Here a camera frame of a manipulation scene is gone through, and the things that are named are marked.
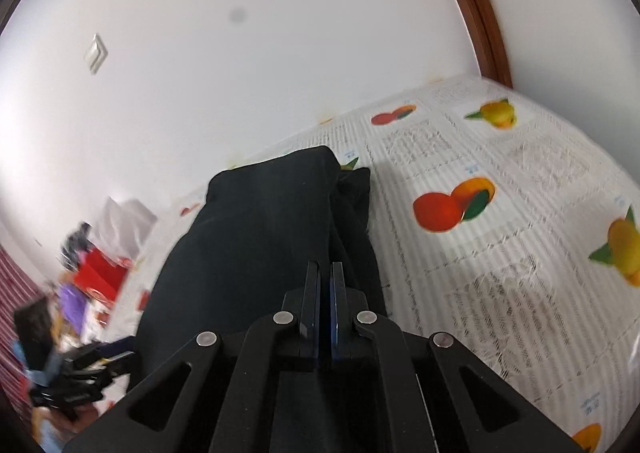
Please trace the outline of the person's left hand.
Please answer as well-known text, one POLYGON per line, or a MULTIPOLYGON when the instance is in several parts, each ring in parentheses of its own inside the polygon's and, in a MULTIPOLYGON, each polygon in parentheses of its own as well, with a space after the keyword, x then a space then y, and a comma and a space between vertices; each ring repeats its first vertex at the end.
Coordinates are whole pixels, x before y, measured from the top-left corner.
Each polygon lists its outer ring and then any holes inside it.
POLYGON ((91 403, 75 407, 76 417, 71 421, 55 409, 37 407, 36 411, 41 418, 50 423, 55 433, 63 441, 77 436, 100 417, 98 409, 91 403))

